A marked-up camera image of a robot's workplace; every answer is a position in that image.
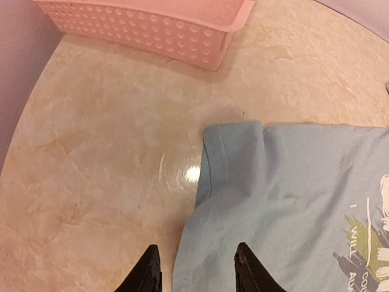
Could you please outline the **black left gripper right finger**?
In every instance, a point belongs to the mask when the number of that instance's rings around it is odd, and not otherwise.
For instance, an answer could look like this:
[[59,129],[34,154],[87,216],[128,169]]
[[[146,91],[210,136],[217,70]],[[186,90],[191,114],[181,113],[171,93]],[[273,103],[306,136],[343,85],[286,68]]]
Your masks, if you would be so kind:
[[234,256],[236,292],[286,292],[245,242]]

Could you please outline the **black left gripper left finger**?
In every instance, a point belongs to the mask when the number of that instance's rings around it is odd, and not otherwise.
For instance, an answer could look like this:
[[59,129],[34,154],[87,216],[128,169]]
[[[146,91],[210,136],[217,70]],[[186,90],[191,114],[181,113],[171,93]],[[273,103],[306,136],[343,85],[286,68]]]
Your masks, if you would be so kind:
[[157,245],[147,247],[114,292],[161,292],[160,253]]

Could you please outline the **light blue printed t-shirt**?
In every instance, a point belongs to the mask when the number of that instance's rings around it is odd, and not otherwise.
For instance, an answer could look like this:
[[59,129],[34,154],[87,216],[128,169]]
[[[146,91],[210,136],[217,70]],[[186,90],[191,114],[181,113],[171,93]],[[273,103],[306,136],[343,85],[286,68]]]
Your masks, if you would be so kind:
[[287,291],[387,291],[388,130],[208,127],[173,291],[233,291],[241,242]]

